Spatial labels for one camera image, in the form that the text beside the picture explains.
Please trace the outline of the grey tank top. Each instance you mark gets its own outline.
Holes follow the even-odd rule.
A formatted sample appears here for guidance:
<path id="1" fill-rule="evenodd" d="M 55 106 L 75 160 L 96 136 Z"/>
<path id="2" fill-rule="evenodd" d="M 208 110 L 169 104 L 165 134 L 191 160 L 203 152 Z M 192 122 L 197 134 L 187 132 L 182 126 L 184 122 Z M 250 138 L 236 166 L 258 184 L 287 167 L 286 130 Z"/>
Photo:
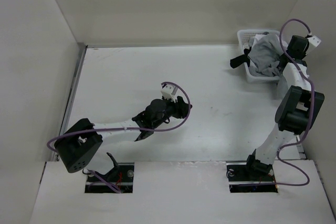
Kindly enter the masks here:
<path id="1" fill-rule="evenodd" d="M 259 41 L 254 40 L 251 51 L 249 71 L 253 76 L 280 76 L 278 65 L 283 50 L 280 46 L 279 36 L 266 34 Z"/>

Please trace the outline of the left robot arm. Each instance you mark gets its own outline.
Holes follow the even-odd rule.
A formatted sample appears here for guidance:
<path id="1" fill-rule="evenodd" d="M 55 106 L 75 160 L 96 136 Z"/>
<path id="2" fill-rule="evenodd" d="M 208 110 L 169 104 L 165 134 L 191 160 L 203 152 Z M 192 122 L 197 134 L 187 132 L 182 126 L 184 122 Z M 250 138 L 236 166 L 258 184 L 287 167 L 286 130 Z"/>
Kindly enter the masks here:
<path id="1" fill-rule="evenodd" d="M 171 118 L 185 120 L 191 108 L 189 102 L 178 96 L 175 100 L 154 99 L 144 111 L 123 122 L 99 124 L 83 118 L 55 140 L 54 148 L 69 173 L 86 168 L 99 172 L 110 182 L 116 179 L 118 168 L 111 163 L 102 164 L 98 158 L 101 146 L 144 140 L 158 132 L 162 124 L 170 123 Z"/>

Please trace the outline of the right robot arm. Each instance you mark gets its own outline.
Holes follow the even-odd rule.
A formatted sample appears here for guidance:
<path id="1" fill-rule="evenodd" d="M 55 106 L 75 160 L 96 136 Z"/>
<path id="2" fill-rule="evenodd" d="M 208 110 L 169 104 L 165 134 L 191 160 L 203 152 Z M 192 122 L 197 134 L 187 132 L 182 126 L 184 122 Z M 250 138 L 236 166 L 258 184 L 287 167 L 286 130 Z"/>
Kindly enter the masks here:
<path id="1" fill-rule="evenodd" d="M 286 52 L 281 55 L 279 70 L 288 91 L 282 99 L 276 114 L 275 126 L 267 139 L 247 158 L 244 175 L 251 180 L 267 175 L 280 151 L 302 133 L 307 133 L 324 102 L 324 94 L 316 92 L 308 81 L 307 65 L 303 58 L 310 47 L 317 47 L 316 36 L 293 35 Z"/>

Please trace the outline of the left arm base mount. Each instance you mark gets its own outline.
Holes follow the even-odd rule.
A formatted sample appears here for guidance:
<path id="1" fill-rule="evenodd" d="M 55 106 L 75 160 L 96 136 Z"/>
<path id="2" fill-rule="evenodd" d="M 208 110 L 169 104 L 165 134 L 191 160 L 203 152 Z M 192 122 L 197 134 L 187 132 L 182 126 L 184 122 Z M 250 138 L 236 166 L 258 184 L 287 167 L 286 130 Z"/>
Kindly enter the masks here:
<path id="1" fill-rule="evenodd" d="M 115 185 L 122 194 L 133 193 L 134 180 L 134 163 L 120 163 L 119 171 L 111 177 L 106 178 L 106 181 Z M 90 174 L 86 169 L 82 170 L 82 174 L 86 175 L 85 193 L 87 194 L 116 194 L 105 183 Z"/>

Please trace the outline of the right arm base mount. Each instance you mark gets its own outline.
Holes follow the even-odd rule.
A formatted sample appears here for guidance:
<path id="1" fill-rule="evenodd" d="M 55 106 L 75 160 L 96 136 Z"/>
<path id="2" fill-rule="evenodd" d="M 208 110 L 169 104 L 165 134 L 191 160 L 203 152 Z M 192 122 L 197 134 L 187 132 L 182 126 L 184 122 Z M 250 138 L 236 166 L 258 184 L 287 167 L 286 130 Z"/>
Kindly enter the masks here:
<path id="1" fill-rule="evenodd" d="M 249 171 L 244 162 L 226 163 L 231 193 L 278 193 L 273 168 L 268 173 Z"/>

